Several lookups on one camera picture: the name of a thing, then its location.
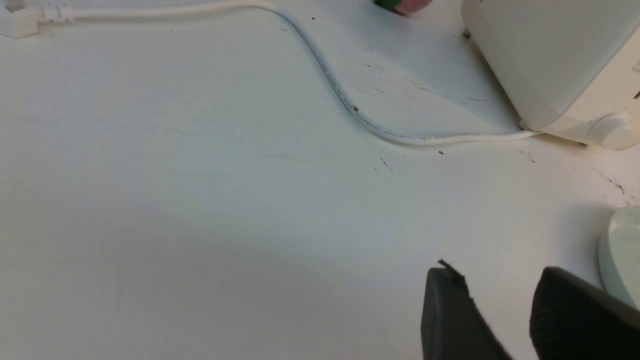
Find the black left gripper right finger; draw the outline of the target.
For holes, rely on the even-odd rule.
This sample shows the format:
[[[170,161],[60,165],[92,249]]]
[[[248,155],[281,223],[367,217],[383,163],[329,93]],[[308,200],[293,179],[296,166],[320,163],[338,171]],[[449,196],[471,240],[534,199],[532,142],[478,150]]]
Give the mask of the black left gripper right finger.
[[[556,266],[543,269],[529,335],[540,360],[637,360],[640,313]]]

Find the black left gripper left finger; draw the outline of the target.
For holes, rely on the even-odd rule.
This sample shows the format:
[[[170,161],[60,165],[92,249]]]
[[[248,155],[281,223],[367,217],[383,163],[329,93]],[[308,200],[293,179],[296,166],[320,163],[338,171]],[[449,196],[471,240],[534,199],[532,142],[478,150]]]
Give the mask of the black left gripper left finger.
[[[445,260],[427,272],[421,320],[425,360],[510,360],[478,309],[464,275]]]

